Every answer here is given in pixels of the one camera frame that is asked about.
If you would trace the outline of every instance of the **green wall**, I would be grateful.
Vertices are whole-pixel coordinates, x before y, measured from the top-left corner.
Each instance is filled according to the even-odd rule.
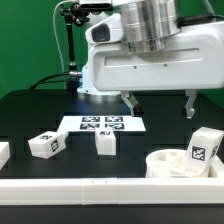
[[[0,97],[6,93],[26,89],[39,79],[61,72],[53,35],[52,14],[58,0],[1,0],[0,7]],[[216,14],[224,15],[224,1],[210,0]],[[182,16],[206,13],[201,0],[180,0]],[[65,26],[57,16],[57,27],[63,55],[67,61]],[[86,61],[84,29],[75,31],[77,62]],[[42,88],[63,88],[63,84],[49,84]],[[223,90],[204,91],[224,107]]]

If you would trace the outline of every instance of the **white block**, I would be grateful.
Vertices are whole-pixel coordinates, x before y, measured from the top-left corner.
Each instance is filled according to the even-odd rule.
[[[98,155],[116,155],[116,138],[112,129],[96,128],[95,142]]]
[[[32,156],[50,158],[66,148],[65,138],[67,136],[68,133],[48,131],[29,140]]]
[[[81,179],[0,180],[0,205],[81,205]]]
[[[186,169],[203,173],[208,169],[219,149],[224,132],[200,128],[193,133],[186,152]]]
[[[9,143],[0,142],[0,169],[6,164],[10,158]]]
[[[118,179],[118,204],[223,203],[222,178]]]
[[[83,180],[82,204],[117,204],[117,178]]]

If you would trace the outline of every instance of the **black tabletop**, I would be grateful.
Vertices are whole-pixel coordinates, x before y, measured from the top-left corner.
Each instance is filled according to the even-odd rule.
[[[195,102],[191,120],[181,117],[186,103],[182,91],[144,92],[136,97],[144,106],[146,132],[115,132],[116,156],[98,156],[94,133],[79,132],[70,133],[65,150],[45,160],[32,157],[28,140],[57,131],[63,116],[129,115],[129,109],[122,101],[88,102],[64,90],[9,93],[0,100],[0,141],[9,142],[11,157],[0,178],[144,177],[150,152],[187,149],[192,133],[200,127],[224,130],[224,110],[203,95]],[[218,156],[222,160],[223,151],[221,144]],[[4,223],[15,223],[18,218],[30,223],[32,217],[36,217],[32,223],[71,223],[72,219],[76,223],[222,223],[223,211],[222,205],[3,206],[0,218]]]

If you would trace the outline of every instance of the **white paper sheet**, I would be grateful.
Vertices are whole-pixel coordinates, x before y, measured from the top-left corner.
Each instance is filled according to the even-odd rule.
[[[89,132],[95,128],[113,131],[145,131],[142,118],[131,116],[64,116],[58,131]]]

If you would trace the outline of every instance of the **white container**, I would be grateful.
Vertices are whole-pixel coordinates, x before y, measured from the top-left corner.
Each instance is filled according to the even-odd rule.
[[[208,177],[209,169],[203,173],[187,170],[185,150],[164,149],[149,154],[146,158],[146,177]]]

